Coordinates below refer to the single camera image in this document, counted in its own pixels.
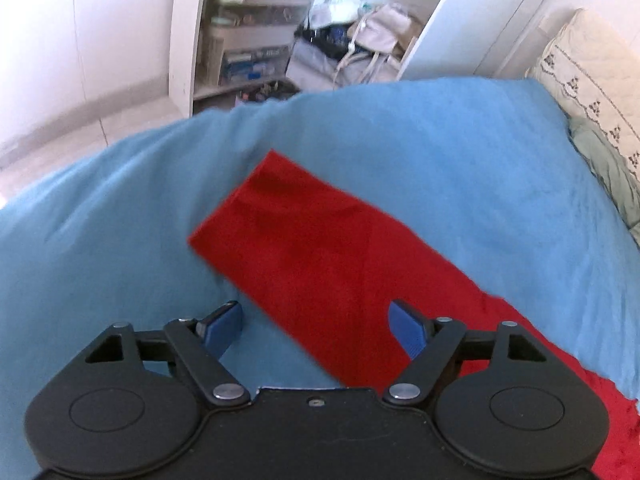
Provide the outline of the red cloth garment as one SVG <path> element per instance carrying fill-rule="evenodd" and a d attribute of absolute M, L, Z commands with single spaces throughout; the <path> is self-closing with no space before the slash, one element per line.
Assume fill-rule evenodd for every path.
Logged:
<path fill-rule="evenodd" d="M 206 158 L 190 245 L 330 375 L 385 386 L 407 363 L 392 300 L 491 330 L 521 323 L 604 401 L 596 471 L 639 474 L 639 251 L 576 155 Z"/>

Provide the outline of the sage green pillow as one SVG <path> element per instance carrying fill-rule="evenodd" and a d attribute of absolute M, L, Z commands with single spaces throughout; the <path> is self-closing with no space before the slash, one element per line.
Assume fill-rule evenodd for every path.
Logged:
<path fill-rule="evenodd" d="M 568 128 L 570 142 L 602 184 L 628 232 L 639 244 L 639 182 L 594 122 L 588 118 L 572 117 Z"/>

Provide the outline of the white shelf unit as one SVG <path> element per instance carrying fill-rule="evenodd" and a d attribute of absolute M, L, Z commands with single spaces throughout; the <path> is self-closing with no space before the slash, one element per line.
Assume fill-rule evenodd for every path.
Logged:
<path fill-rule="evenodd" d="M 168 96 L 182 116 L 199 100 L 283 78 L 313 1 L 174 0 Z"/>

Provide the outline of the cream embroidered pillow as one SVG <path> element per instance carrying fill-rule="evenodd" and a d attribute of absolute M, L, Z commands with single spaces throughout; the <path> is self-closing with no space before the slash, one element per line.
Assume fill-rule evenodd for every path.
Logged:
<path fill-rule="evenodd" d="M 596 124 L 639 175 L 639 57 L 597 14 L 577 10 L 525 72 L 565 114 Z"/>

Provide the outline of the blue bed sheet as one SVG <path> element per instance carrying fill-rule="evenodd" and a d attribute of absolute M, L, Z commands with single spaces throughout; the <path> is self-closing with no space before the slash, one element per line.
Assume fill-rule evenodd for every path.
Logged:
<path fill-rule="evenodd" d="M 50 174 L 1 213 L 1 474 L 38 472 L 29 402 L 106 326 L 238 296 L 188 245 L 278 152 L 387 212 L 596 375 L 639 399 L 639 251 L 530 80 L 452 78 L 209 110 Z"/>

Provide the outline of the white wardrobe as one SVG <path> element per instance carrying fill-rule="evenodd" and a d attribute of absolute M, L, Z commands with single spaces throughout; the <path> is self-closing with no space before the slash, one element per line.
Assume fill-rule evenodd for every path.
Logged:
<path fill-rule="evenodd" d="M 419 25 L 394 54 L 354 56 L 343 68 L 323 69 L 331 87 L 358 82 L 439 76 L 491 76 L 503 64 L 544 0 L 314 0 L 309 25 L 349 25 L 392 6 Z"/>

